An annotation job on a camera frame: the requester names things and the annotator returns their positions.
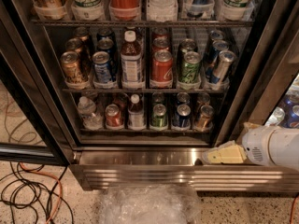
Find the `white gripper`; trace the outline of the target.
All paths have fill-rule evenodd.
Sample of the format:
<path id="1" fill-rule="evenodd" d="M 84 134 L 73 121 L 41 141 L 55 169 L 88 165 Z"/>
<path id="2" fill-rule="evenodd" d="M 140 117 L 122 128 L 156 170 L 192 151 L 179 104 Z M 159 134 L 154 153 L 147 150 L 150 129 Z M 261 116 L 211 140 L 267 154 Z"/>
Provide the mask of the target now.
<path id="1" fill-rule="evenodd" d="M 276 166 L 270 155 L 270 139 L 278 130 L 278 126 L 259 127 L 259 124 L 251 122 L 244 122 L 243 126 L 246 134 L 242 137 L 242 146 L 235 141 L 228 141 L 218 147 L 210 148 L 202 153 L 202 162 L 239 164 L 248 157 L 252 163 L 257 165 Z"/>

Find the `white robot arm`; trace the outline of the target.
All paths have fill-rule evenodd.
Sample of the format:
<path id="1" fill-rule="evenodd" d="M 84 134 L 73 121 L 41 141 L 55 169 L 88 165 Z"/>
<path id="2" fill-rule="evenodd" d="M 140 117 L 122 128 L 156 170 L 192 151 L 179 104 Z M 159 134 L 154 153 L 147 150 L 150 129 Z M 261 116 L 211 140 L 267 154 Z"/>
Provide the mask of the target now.
<path id="1" fill-rule="evenodd" d="M 204 164 L 252 163 L 299 170 L 299 130 L 245 123 L 246 132 L 201 154 Z"/>

